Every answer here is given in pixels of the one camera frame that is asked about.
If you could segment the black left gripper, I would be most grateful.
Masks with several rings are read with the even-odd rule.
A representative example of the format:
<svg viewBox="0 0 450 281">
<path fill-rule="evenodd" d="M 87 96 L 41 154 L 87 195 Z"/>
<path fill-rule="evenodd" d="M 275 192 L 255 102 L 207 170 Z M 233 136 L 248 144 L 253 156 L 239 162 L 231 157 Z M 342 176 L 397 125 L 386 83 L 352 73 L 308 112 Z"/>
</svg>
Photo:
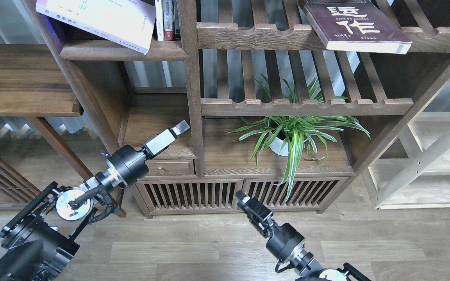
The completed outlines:
<svg viewBox="0 0 450 281">
<path fill-rule="evenodd" d="M 184 119 L 170 129 L 166 129 L 149 141 L 143 144 L 145 158 L 155 158 L 164 151 L 172 142 L 179 138 L 183 133 L 190 130 L 190 125 Z"/>
</svg>

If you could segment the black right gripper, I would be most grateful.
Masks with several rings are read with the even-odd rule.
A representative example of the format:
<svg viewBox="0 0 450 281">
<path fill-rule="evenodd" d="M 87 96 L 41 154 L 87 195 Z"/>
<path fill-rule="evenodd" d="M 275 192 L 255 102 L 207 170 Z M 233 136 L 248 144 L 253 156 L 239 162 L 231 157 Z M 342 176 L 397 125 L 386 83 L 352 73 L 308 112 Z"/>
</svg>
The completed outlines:
<svg viewBox="0 0 450 281">
<path fill-rule="evenodd" d="M 245 206 L 245 213 L 251 224 L 264 238 L 271 238 L 277 223 L 273 219 L 273 212 L 257 199 L 251 199 L 245 192 L 238 190 L 235 193 L 237 206 Z"/>
</svg>

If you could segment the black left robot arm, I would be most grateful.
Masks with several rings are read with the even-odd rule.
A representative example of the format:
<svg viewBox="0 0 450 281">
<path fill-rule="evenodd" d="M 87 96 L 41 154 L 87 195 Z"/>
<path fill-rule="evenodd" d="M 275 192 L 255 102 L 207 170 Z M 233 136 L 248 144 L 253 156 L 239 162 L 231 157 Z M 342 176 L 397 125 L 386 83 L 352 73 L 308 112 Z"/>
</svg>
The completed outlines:
<svg viewBox="0 0 450 281">
<path fill-rule="evenodd" d="M 76 187 L 50 183 L 0 231 L 0 281 L 52 281 L 70 263 L 80 246 L 82 230 L 120 210 L 111 193 L 132 187 L 149 173 L 155 158 L 188 131 L 182 120 L 139 149 L 125 145 L 108 155 L 107 170 Z"/>
</svg>

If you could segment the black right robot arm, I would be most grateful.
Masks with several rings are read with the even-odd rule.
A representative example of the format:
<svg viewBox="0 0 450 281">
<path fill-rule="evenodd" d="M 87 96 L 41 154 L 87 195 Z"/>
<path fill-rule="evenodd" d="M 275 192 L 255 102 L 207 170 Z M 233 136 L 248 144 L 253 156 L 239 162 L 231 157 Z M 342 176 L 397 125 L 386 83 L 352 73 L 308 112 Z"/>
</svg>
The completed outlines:
<svg viewBox="0 0 450 281">
<path fill-rule="evenodd" d="M 242 190 L 237 191 L 235 197 L 251 224 L 268 239 L 266 248 L 278 259 L 276 273 L 295 269 L 300 276 L 298 281 L 349 281 L 350 276 L 357 281 L 369 280 L 349 263 L 344 263 L 342 269 L 323 267 L 311 252 L 305 250 L 305 237 L 291 224 L 279 226 L 270 209 L 257 199 L 247 196 Z"/>
</svg>

